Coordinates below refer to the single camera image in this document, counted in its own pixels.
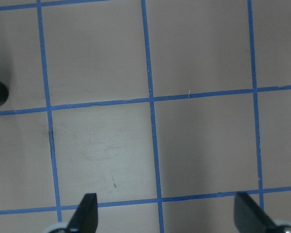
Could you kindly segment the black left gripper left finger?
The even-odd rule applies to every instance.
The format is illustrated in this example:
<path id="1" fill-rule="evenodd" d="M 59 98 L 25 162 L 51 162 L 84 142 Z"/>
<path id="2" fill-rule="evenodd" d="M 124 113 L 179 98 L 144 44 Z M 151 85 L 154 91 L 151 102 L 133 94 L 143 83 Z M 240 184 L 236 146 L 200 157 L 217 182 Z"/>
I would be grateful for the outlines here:
<path id="1" fill-rule="evenodd" d="M 97 195 L 85 194 L 74 215 L 70 219 L 67 231 L 96 231 L 97 230 Z"/>

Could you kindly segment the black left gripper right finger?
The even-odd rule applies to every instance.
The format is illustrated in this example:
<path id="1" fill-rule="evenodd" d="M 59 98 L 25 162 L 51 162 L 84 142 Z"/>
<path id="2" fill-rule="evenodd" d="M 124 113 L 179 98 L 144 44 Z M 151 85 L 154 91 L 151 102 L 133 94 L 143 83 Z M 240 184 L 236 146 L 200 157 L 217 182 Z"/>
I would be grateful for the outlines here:
<path id="1" fill-rule="evenodd" d="M 246 192 L 235 194 L 234 224 L 240 233 L 279 232 L 279 227 Z"/>

